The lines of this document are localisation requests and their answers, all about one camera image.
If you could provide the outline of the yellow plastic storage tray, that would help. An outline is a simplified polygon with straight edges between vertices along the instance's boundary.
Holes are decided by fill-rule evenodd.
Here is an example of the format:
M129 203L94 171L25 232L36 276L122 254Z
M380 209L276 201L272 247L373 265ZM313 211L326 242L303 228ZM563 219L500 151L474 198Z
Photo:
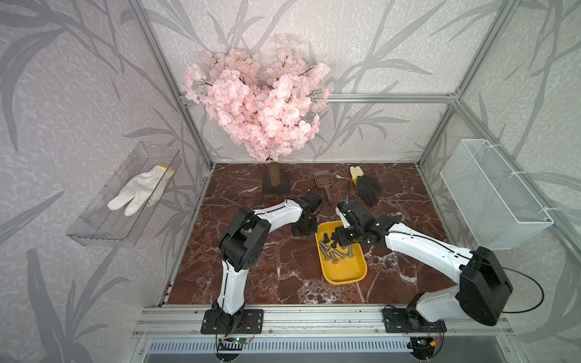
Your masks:
M319 242L323 242L324 234L327 233L330 242L326 245L331 247L333 240L331 240L331 235L337 227L342 226L341 221L324 222L319 224L316 232L316 246L319 253L319 261L322 267L322 273L325 280L331 285L345 285L353 284L363 280L368 272L368 267L366 264L366 258L364 257L363 250L360 245L353 244L353 258L348 257L347 247L338 246L336 249L331 248L328 253L333 250L339 250L340 252L346 254L346 258L342 260L337 254L339 259L338 264L334 264L332 260L325 261L322 252L320 251Z

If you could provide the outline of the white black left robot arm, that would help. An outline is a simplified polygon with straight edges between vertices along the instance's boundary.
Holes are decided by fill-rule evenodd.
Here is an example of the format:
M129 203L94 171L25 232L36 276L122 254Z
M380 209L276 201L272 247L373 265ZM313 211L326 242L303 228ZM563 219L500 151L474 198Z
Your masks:
M241 316L248 272L260 258L269 234L286 225L296 236L316 233L321 206L321 195L309 191L302 198L286 199L261 210L240 208L219 240L222 284L213 310L229 319Z

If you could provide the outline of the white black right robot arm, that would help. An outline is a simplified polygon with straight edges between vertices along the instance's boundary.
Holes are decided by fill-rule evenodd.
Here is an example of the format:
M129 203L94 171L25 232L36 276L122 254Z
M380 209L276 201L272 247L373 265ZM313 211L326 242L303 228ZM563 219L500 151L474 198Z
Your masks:
M486 326L497 324L513 287L494 252L436 240L388 216L375 218L359 202L339 203L335 211L342 223L335 230L340 246L381 245L436 269L454 283L412 299L403 315L413 325L461 317Z

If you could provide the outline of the black yellow work glove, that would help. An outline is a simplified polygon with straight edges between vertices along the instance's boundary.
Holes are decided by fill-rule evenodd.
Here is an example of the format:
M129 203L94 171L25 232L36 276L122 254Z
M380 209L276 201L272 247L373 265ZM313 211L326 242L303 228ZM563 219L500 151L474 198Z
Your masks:
M378 193L384 190L383 185L376 178L364 174L360 166L351 166L350 174L358 195L368 205L375 205L378 202Z

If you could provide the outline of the brown plastic slotted scoop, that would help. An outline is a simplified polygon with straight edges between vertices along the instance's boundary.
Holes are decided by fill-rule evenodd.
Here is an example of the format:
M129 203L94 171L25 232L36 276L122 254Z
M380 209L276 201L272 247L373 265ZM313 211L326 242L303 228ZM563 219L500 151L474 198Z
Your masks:
M321 188L327 197L328 202L332 203L331 186L334 184L333 175L329 170L321 170L313 173L316 186Z

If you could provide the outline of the pink artificial blossom tree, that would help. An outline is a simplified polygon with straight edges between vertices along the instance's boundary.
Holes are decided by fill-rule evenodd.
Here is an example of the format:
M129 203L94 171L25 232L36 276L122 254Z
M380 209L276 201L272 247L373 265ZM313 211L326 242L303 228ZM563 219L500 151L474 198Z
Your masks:
M266 184L282 188L279 161L303 149L320 132L331 92L331 68L311 61L290 45L278 47L264 64L244 48L204 51L185 69L184 97L207 115L254 160L266 164Z

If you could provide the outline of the right controller circuit board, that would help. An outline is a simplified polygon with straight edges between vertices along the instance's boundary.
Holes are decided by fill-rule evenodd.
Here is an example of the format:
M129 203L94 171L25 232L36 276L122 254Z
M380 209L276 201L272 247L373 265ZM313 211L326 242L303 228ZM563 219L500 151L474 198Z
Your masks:
M411 337L410 341L407 343L407 346L412 350L434 351L441 340L441 338Z

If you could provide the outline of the controller circuit board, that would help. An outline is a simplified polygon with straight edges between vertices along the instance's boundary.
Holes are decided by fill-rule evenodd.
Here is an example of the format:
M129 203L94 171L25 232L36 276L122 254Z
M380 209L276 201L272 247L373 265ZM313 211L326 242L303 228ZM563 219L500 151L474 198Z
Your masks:
M411 337L410 341L407 343L407 346L412 350L434 351L441 340L441 338Z
M254 336L220 337L216 341L216 350L217 352L242 351L254 341L254 338Z

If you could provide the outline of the left controller circuit board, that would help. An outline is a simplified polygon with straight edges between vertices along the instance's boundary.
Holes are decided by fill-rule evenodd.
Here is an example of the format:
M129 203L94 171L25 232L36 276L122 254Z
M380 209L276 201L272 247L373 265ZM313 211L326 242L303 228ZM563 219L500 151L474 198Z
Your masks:
M217 352L242 351L254 341L254 338L254 336L220 337L216 341L216 350Z

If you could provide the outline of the white cotton glove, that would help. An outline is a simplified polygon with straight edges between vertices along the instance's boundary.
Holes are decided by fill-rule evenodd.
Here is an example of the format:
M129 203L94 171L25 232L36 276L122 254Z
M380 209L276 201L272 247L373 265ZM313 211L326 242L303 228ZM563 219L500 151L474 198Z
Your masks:
M134 176L107 204L107 208L115 211L124 207L124 216L130 217L142 207L154 206L163 197L175 173L175 169L158 165L148 172Z

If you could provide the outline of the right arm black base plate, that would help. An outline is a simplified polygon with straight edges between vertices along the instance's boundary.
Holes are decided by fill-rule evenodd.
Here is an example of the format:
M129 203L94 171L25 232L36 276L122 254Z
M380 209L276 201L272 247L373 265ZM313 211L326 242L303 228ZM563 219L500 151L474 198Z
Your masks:
M398 308L386 305L381 310L384 327L387 333L401 334L442 334L447 327L443 320L429 322L415 308Z

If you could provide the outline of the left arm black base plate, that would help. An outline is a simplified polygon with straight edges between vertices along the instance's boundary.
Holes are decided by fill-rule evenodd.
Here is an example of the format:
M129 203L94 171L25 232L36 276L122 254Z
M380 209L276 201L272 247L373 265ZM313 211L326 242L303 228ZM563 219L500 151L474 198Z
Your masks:
M263 322L264 311L262 309L243 309L234 315L221 309L209 309L204 313L201 334L261 334Z

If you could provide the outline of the aluminium front rail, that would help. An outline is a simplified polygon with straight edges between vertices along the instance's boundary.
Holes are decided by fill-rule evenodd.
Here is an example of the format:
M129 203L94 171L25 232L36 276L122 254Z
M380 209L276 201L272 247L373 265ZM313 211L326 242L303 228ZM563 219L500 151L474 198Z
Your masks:
M513 330L508 320L501 318L496 326L481 325L469 318L446 319L443 328L426 331L406 331L404 324L390 325L382 314L383 304L363 305L249 305L247 310L260 309L263 314L251 319L238 331L255 338L283 337L509 337ZM209 306L165 306L145 308L134 328L133 339L204 338L223 333L204 317ZM207 328L210 333L202 331Z

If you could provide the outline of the clear acrylic wall shelf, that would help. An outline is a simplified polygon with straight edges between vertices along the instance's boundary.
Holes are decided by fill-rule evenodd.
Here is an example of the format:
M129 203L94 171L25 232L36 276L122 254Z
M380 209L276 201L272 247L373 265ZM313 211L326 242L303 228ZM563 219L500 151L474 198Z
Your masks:
M138 143L66 236L85 247L135 246L181 164L177 149Z

